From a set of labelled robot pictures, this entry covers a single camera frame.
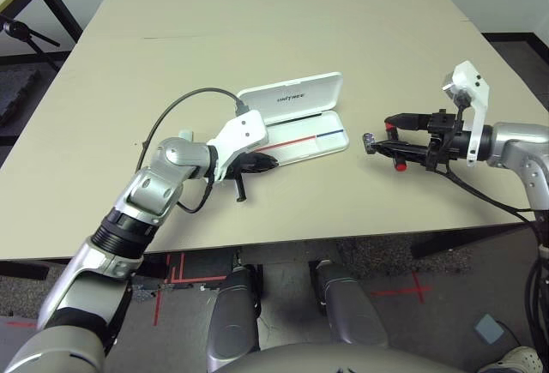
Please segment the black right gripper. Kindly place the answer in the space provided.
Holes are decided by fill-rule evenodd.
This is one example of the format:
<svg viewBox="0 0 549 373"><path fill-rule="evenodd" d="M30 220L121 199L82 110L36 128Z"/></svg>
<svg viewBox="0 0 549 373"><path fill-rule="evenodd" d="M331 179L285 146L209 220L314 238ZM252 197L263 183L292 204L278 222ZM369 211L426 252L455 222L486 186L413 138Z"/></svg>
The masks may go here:
<svg viewBox="0 0 549 373"><path fill-rule="evenodd" d="M398 113L386 117L384 122L397 129L427 130L431 135L428 147L413 145L405 141L377 141L371 144L373 153L380 153L390 159L425 161L426 170L435 171L439 165L451 160L466 159L470 134L463 130L464 108L456 114L440 109L436 113Z"/></svg>

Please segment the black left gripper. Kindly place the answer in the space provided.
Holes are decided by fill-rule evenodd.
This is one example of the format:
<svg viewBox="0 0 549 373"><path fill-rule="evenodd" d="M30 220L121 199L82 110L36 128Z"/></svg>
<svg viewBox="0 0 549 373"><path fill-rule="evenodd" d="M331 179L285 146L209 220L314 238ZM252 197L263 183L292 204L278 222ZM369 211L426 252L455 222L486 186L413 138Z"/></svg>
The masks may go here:
<svg viewBox="0 0 549 373"><path fill-rule="evenodd" d="M278 160L264 153L242 153L226 169L225 180L232 180L237 191L237 202L244 202L247 197L244 188L244 173L264 173L279 165Z"/></svg>

